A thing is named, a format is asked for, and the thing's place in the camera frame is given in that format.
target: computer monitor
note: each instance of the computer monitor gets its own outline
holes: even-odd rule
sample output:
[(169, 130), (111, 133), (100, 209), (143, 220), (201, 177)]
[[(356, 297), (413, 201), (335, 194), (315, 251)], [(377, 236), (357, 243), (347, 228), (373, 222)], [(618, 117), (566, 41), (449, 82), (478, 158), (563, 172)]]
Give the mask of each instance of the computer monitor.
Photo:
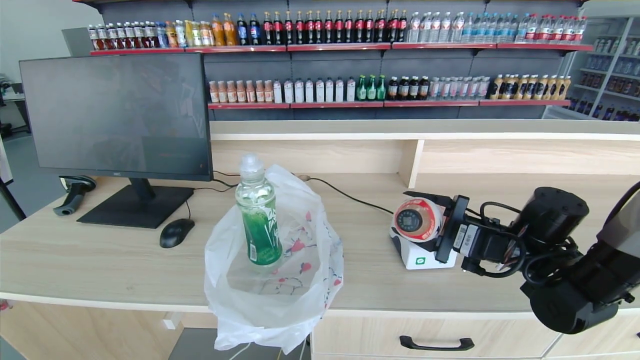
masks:
[(201, 54), (132, 54), (20, 61), (40, 167), (128, 177), (78, 221), (155, 229), (192, 188), (148, 178), (212, 179)]

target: plastic bag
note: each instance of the plastic bag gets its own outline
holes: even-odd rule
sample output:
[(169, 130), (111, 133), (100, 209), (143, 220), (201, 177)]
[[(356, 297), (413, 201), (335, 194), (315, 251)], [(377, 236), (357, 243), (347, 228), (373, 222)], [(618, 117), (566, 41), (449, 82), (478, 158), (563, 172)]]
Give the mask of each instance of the plastic bag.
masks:
[(266, 177), (276, 191), (280, 264), (249, 261), (237, 206), (216, 224), (205, 248), (204, 290), (218, 317), (217, 350), (255, 342), (288, 354), (305, 341), (344, 281), (342, 241), (320, 196), (278, 165)]

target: monitor stand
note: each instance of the monitor stand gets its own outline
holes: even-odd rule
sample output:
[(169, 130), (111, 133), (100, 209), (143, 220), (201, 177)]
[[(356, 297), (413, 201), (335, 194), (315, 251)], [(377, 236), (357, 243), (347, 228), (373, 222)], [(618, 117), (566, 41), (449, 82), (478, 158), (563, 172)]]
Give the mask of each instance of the monitor stand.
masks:
[(131, 185), (100, 203), (78, 222), (155, 229), (193, 195), (193, 188), (151, 186), (147, 179), (129, 180)]

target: floor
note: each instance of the floor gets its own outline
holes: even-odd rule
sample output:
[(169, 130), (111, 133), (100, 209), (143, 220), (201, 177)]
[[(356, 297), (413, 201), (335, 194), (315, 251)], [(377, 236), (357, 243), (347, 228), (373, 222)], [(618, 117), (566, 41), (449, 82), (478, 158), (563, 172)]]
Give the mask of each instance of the floor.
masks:
[[(11, 139), (4, 139), (3, 142), (14, 178), (13, 184), (9, 185), (9, 190), (27, 216), (64, 195), (65, 192), (60, 185), (58, 176), (38, 167), (32, 137), (22, 133)], [(16, 223), (17, 219), (4, 200), (0, 199), (0, 233), (3, 233)], [(238, 346), (228, 351), (214, 350), (213, 343), (216, 335), (216, 330), (185, 329), (171, 354), (170, 360), (228, 360), (243, 348), (243, 346)], [(280, 360), (300, 359), (300, 350), (301, 348), (298, 347), (288, 356), (280, 356)], [(278, 353), (279, 349), (277, 348), (251, 345), (234, 360), (276, 360)], [(24, 360), (18, 352), (1, 338), (0, 359)], [(302, 359), (310, 359), (308, 348), (305, 349)]]

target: monitor screen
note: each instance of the monitor screen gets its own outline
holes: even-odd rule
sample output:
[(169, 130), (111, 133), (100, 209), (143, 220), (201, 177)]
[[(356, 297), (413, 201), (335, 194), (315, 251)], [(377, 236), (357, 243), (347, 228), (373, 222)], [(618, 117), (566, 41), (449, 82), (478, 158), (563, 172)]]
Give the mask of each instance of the monitor screen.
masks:
[(28, 60), (20, 72), (41, 167), (211, 179), (202, 55)]

